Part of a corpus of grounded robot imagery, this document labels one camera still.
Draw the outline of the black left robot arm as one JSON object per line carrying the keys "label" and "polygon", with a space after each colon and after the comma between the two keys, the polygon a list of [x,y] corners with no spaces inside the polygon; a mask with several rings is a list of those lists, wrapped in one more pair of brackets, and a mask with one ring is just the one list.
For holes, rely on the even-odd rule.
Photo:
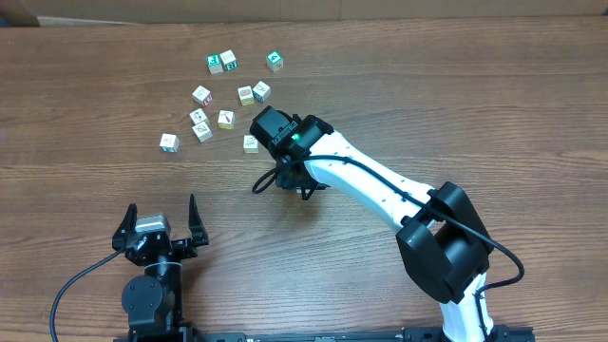
{"label": "black left robot arm", "polygon": [[131,203],[112,237],[112,248],[143,274],[123,288],[122,306],[128,315],[129,341],[197,341],[196,326],[184,320],[182,262],[209,243],[194,197],[189,199],[190,237],[172,239],[163,213],[137,217]]}

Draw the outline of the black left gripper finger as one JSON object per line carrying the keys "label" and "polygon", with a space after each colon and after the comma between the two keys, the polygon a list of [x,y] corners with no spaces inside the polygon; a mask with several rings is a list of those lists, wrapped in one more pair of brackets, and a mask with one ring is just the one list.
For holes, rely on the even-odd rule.
{"label": "black left gripper finger", "polygon": [[193,194],[190,195],[189,199],[188,229],[196,246],[209,244],[209,237],[200,218],[199,209]]}
{"label": "black left gripper finger", "polygon": [[114,250],[122,250],[126,247],[129,237],[135,232],[138,209],[135,203],[130,203],[122,222],[111,239]]}

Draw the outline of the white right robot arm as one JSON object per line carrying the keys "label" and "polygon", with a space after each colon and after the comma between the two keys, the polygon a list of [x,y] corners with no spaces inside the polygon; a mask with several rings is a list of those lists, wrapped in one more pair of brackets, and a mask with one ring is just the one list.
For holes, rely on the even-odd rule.
{"label": "white right robot arm", "polygon": [[440,304],[450,341],[487,341],[494,324],[483,298],[491,238],[465,191],[410,180],[353,147],[337,131],[281,133],[268,149],[277,184],[303,197],[333,187],[383,220],[395,233],[410,279]]}

